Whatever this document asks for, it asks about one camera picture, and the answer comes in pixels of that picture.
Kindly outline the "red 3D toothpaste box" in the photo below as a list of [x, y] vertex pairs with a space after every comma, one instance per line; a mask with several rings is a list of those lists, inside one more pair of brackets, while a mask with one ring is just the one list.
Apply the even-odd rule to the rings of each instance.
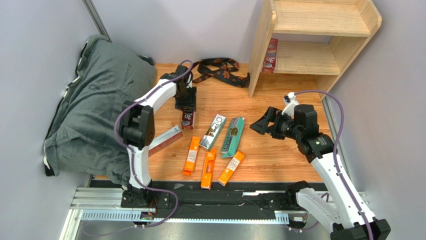
[[193, 109], [185, 109], [182, 112], [181, 128], [184, 130], [195, 129], [196, 111]]
[[265, 53], [261, 72], [265, 74], [274, 74], [277, 64], [278, 39], [271, 38]]

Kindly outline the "orange toothpaste box left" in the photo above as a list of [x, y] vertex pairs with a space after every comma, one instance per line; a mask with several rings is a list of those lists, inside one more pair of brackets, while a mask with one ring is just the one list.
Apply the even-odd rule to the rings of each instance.
[[188, 154], [182, 171], [184, 176], [191, 176], [192, 172], [195, 170], [200, 141], [201, 138], [197, 136], [193, 136], [191, 139]]

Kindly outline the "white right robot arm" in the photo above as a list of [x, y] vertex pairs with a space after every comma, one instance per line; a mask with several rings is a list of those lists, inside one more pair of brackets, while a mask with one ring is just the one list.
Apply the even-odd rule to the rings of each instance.
[[362, 200], [334, 151], [333, 140], [319, 131], [318, 115], [312, 105], [287, 106], [285, 110], [269, 107], [250, 129], [278, 140], [295, 140], [298, 150], [321, 176], [334, 205], [320, 197], [306, 181], [288, 186], [287, 203], [312, 214], [328, 229], [330, 239], [385, 240], [389, 236], [389, 223], [377, 219]]

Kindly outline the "orange toothpaste box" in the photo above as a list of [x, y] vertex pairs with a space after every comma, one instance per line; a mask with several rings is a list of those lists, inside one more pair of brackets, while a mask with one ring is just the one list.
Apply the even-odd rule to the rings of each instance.
[[212, 148], [210, 151], [207, 151], [205, 154], [204, 166], [200, 183], [200, 187], [202, 189], [212, 189], [213, 171], [215, 166], [216, 154], [217, 150], [214, 148]]
[[228, 163], [226, 168], [222, 171], [217, 181], [222, 186], [226, 186], [227, 183], [230, 181], [231, 177], [233, 176], [234, 172], [238, 168], [238, 166], [242, 163], [242, 161], [245, 159], [245, 154], [241, 151], [237, 151], [235, 155], [232, 157], [231, 161]]
[[182, 171], [184, 176], [191, 176], [192, 172], [195, 170], [200, 141], [201, 138], [197, 136], [193, 136], [191, 139], [188, 154]]

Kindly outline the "wooden two-tier shelf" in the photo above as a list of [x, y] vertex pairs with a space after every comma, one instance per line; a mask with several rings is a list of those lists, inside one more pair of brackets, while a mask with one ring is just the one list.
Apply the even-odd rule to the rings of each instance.
[[248, 95], [254, 95], [273, 34], [329, 36], [328, 43], [277, 44], [275, 71], [313, 75], [330, 91], [382, 25], [371, 0], [265, 0], [248, 62]]

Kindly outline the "silver teal Oral toothpaste box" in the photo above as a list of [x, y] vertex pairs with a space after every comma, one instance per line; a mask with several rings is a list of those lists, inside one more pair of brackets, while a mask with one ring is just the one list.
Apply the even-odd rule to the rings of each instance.
[[212, 147], [214, 146], [214, 143], [216, 139], [218, 138], [221, 130], [225, 126], [227, 118], [223, 115], [217, 114], [212, 123], [210, 124], [210, 127], [206, 131], [205, 135], [200, 141], [199, 146], [206, 150], [210, 151]]

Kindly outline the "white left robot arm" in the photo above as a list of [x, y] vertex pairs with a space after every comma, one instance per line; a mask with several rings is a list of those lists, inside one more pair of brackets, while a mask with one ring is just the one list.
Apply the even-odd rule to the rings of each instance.
[[114, 131], [119, 144], [127, 148], [130, 179], [123, 192], [124, 208], [147, 208], [153, 202], [152, 178], [149, 171], [149, 149], [155, 137], [155, 113], [174, 98], [175, 109], [195, 111], [197, 89], [192, 86], [190, 67], [178, 65], [175, 72], [164, 74], [144, 96], [123, 104]]

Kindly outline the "silver red toothpaste box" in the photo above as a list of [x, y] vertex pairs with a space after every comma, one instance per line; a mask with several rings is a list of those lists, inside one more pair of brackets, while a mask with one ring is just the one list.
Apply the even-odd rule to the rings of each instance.
[[182, 129], [175, 125], [161, 135], [155, 137], [149, 145], [148, 155], [152, 156], [183, 137]]

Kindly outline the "dark green pillow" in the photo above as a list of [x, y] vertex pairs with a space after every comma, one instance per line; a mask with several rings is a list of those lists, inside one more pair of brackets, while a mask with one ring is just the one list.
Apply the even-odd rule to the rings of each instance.
[[85, 172], [127, 185], [129, 155], [117, 143], [114, 125], [126, 101], [153, 87], [157, 69], [104, 35], [93, 35], [80, 53], [75, 73], [44, 140], [45, 174]]

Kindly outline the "orange toothpaste box right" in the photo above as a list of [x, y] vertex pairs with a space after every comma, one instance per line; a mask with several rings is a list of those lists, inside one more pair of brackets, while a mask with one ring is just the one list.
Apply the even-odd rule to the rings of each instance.
[[241, 151], [237, 151], [235, 155], [232, 157], [231, 161], [228, 163], [226, 168], [222, 171], [217, 181], [222, 186], [226, 186], [227, 183], [230, 181], [231, 177], [233, 176], [234, 172], [238, 168], [238, 166], [242, 163], [242, 161], [245, 159], [245, 154]]

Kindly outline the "orange toothpaste box middle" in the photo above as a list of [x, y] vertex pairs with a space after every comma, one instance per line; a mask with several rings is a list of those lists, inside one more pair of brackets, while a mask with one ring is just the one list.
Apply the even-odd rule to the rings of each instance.
[[205, 154], [204, 166], [200, 183], [200, 187], [202, 189], [212, 189], [213, 171], [215, 166], [216, 154], [217, 150], [214, 148], [212, 148], [210, 151], [207, 151]]

